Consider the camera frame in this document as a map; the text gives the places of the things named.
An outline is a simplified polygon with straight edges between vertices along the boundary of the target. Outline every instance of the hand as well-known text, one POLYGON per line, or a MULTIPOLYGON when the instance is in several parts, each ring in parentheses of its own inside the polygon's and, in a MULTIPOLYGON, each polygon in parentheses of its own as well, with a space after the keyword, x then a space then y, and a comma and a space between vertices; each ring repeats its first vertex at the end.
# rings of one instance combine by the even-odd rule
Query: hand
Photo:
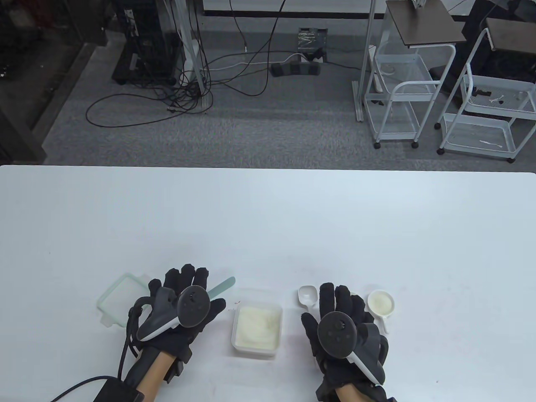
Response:
MULTIPOLYGON (((341 311, 347 314, 355 325, 361 323, 373 323, 373 316, 365 312, 365 303, 357 295, 351 296, 346 286, 337 286, 333 291, 332 283, 325 283, 320 287, 320 318, 332 311, 341 311)), ((346 359, 336 359, 324 350, 318 340, 318 323, 315 318, 305 312, 302 314, 302 324, 311 343, 312 354, 316 357, 318 366, 324 374, 324 381, 316 391, 319 401, 338 400, 335 389, 346 384, 354 384, 355 387, 369 398, 384 402, 387 400, 385 391, 381 386, 374 384, 354 364, 346 359)))
MULTIPOLYGON (((209 272, 206 268, 198 268, 197 270, 190 264, 182 267, 179 272, 177 269, 171 269, 166 273, 166 279, 164 280, 164 287, 172 289, 177 296, 179 296, 183 290, 190 285, 199 285, 206 289, 206 280, 209 276, 209 272)), ((157 290, 162 287, 162 283, 159 279, 153 279, 149 282, 149 291, 151 297, 155 297, 157 290)), ((146 346, 152 346, 162 352, 166 352, 171 356, 175 356, 183 360, 185 363, 187 359, 183 356, 187 356, 189 353, 189 345, 196 339, 200 332, 203 331, 205 326, 216 316, 225 309, 225 300, 216 299, 210 303, 210 310, 205 319, 199 324, 191 328, 184 328, 177 326, 173 329, 168 329, 162 334, 150 339, 146 342, 140 342, 134 340, 133 344, 138 349, 143 349, 146 346)))

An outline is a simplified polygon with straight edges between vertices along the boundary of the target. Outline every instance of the floor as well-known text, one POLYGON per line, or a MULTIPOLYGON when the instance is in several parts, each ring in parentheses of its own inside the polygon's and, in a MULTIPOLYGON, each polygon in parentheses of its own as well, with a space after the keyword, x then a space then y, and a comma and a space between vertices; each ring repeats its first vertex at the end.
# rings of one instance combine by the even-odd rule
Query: floor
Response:
MULTIPOLYGON (((230 18, 202 17, 202 37, 207 58, 213 60, 244 51, 243 41, 230 18)), ((239 19, 250 53, 267 39, 273 20, 239 19)), ((347 66, 360 66, 364 21, 280 20, 272 50, 296 49, 299 27, 327 27, 328 58, 347 66)), ((509 164, 470 155, 436 154, 440 132, 433 123, 446 97, 438 99, 417 150, 409 142, 383 142, 373 148, 368 124, 355 120, 351 81, 360 71, 335 65, 322 66, 318 77, 269 79, 266 92, 250 98, 223 86, 213 86, 213 107, 200 115, 183 115, 165 122, 121 129, 103 129, 85 120, 95 100, 114 93, 151 96, 128 85, 118 86, 111 73, 123 47, 121 35, 111 33, 109 44, 97 48, 65 103, 45 143, 49 165, 242 167, 303 169, 402 169, 536 172, 536 142, 532 140, 509 164)), ((290 53, 274 53, 282 61, 290 53)), ((219 60, 213 69, 249 60, 234 56, 219 60)), ((430 66, 441 65, 444 55, 429 54, 430 66)), ((266 61, 266 54, 256 60, 266 61)), ((240 67, 214 71, 222 79, 240 67)), ((232 84, 249 93, 262 89, 265 73, 250 75, 232 84)), ((417 115, 424 110, 416 108, 417 115)), ((128 124, 169 116, 158 102, 112 98, 91 110, 101 124, 128 124)), ((526 126, 516 128, 523 134, 526 126)))

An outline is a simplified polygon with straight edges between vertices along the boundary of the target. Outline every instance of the computer tower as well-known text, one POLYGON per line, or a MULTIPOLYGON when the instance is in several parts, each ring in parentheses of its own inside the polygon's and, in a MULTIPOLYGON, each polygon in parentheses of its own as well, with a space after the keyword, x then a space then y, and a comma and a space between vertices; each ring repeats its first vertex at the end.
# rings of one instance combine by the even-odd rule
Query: computer tower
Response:
POLYGON ((126 36, 112 78, 121 85, 174 85, 182 43, 170 1, 112 0, 112 4, 126 36))

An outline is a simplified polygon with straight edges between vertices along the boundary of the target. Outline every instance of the white ladle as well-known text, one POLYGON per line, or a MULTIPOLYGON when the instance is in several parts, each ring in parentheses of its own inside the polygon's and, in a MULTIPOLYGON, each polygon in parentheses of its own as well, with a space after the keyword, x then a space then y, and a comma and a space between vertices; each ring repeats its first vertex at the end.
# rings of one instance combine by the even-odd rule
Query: white ladle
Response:
POLYGON ((307 312, 311 313, 312 307, 318 301, 318 292, 316 287, 308 285, 302 286, 298 289, 298 301, 300 304, 307 307, 307 312))
POLYGON ((387 317, 393 314, 393 297, 386 291, 373 291, 368 295, 367 305, 370 312, 382 322, 385 333, 389 333, 385 326, 385 321, 387 317))

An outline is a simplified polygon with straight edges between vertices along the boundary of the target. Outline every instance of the white wire cart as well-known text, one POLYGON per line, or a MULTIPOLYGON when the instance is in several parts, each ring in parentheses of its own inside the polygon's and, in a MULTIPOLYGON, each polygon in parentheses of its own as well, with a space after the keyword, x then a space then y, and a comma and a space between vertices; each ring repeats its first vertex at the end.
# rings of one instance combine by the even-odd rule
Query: white wire cart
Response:
POLYGON ((513 163, 519 151, 536 131, 536 85, 525 81, 476 76, 471 70, 471 61, 484 38, 488 39, 492 50, 528 53, 535 47, 536 24, 505 22, 492 18, 487 19, 487 24, 488 27, 480 33, 474 44, 440 119, 435 124, 435 129, 441 129, 443 135, 437 153, 443 155, 445 150, 451 150, 506 158, 513 163), (528 44, 520 45, 519 38, 524 29, 527 30, 525 35, 528 44), (461 91, 462 104, 457 113, 446 113, 458 88, 461 91), (511 128, 518 118, 534 121, 534 125, 516 145, 511 128))
POLYGON ((417 148, 423 125, 456 55, 452 43, 464 38, 461 32, 456 31, 454 36, 447 34, 431 38, 427 35, 426 31, 432 27, 436 17, 440 20, 440 27, 436 29, 441 29, 443 23, 448 28, 450 24, 455 26, 440 1, 429 1, 418 10, 411 2, 389 0, 386 3, 381 39, 371 61, 371 74, 363 100, 364 109, 373 131, 375 149, 381 147, 382 140, 412 140, 412 147, 417 148), (449 60, 441 78, 434 80, 420 51, 440 47, 448 50, 449 60), (372 92, 375 73, 380 88, 372 92), (420 121, 412 102, 428 104, 420 121))

